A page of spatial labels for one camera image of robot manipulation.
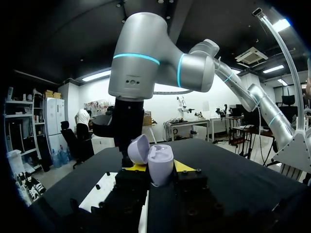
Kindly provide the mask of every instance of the water bottle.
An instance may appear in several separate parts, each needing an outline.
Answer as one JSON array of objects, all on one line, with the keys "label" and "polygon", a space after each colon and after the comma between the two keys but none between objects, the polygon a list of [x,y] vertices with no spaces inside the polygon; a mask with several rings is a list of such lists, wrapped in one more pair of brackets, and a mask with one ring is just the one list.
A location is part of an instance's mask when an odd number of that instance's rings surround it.
[{"label": "water bottle", "polygon": [[53,162],[53,165],[54,167],[56,168],[59,168],[62,166],[62,164],[60,163],[60,160],[59,160],[59,155],[57,152],[55,152],[54,149],[52,149],[53,153],[52,153],[52,162]]},{"label": "water bottle", "polygon": [[64,151],[62,145],[60,145],[59,154],[60,154],[60,160],[61,160],[62,164],[67,164],[69,162],[69,159],[67,156],[67,152]]}]

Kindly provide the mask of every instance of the yellow tape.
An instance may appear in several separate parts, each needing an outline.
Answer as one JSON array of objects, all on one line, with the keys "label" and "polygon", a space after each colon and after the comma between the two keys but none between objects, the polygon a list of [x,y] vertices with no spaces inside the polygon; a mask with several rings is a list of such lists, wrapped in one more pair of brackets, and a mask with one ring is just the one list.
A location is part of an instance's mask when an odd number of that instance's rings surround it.
[{"label": "yellow tape", "polygon": [[187,165],[184,165],[183,163],[177,161],[174,159],[174,162],[175,162],[175,168],[176,168],[176,171],[177,172],[180,172],[180,171],[195,171],[195,169],[193,169],[192,167],[189,167]]},{"label": "yellow tape", "polygon": [[[180,172],[180,171],[195,171],[195,169],[193,169],[192,167],[189,167],[187,165],[184,165],[183,163],[177,161],[174,159],[174,163],[175,163],[175,168],[176,168],[176,171],[177,172]],[[146,168],[147,168],[147,165],[138,165],[138,164],[135,164],[133,167],[125,167],[126,170],[128,171],[135,171],[135,170],[138,170],[138,171],[146,171]]]},{"label": "yellow tape", "polygon": [[135,171],[135,170],[146,171],[146,167],[147,167],[146,164],[144,164],[144,165],[135,164],[133,167],[125,167],[125,169],[128,171]]}]

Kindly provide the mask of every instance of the ceiling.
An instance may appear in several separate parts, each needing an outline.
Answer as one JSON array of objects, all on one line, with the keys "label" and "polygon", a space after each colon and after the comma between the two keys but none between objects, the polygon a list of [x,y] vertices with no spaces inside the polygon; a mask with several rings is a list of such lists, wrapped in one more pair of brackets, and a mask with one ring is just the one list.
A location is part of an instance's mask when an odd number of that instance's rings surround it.
[{"label": "ceiling", "polygon": [[[298,72],[298,76],[300,83],[307,83],[306,80],[308,79],[308,71],[300,71]],[[286,74],[271,78],[268,81],[265,81],[264,84],[269,85],[271,87],[281,87],[282,84],[278,81],[278,79],[284,80],[288,85],[292,85],[294,83],[292,75]]]},{"label": "ceiling", "polygon": [[[183,51],[208,38],[220,46],[217,55],[241,74],[252,72],[262,81],[289,72],[277,42],[252,16],[261,7],[272,23],[282,17],[264,0],[63,0],[43,5],[32,1],[13,8],[7,42],[12,68],[55,83],[111,66],[122,20],[137,12],[166,18],[169,36]],[[292,27],[280,32],[291,50],[298,71],[306,70],[305,49]],[[234,59],[255,47],[269,57],[246,69]],[[284,69],[262,71],[283,64]]]}]

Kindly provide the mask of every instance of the white t-shirt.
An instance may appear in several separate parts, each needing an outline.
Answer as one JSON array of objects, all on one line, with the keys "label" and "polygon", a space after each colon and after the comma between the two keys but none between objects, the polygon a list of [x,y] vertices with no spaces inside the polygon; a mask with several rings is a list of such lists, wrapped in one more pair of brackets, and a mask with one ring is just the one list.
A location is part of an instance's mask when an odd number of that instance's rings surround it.
[{"label": "white t-shirt", "polygon": [[81,123],[81,124],[85,124],[88,126],[89,114],[86,110],[80,109],[78,113],[76,114],[76,116],[78,116],[77,124]]}]

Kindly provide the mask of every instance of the door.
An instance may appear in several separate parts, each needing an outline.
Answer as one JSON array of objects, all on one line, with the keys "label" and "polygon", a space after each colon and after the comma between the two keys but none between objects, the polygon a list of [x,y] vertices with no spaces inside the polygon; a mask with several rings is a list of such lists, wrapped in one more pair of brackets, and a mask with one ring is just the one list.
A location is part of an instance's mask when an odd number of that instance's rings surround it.
[{"label": "door", "polygon": [[61,133],[58,134],[58,139],[59,139],[59,144],[62,145],[63,149],[67,149],[68,147],[67,142]]},{"label": "door", "polygon": [[65,101],[56,99],[56,122],[57,122],[57,133],[62,130],[60,122],[65,121]]},{"label": "door", "polygon": [[55,152],[58,152],[58,150],[60,149],[60,142],[59,142],[58,134],[49,136],[49,140],[50,140],[51,151],[53,151],[54,149]]},{"label": "door", "polygon": [[46,106],[46,123],[48,126],[49,135],[57,134],[57,123],[56,123],[56,99],[47,98]]}]

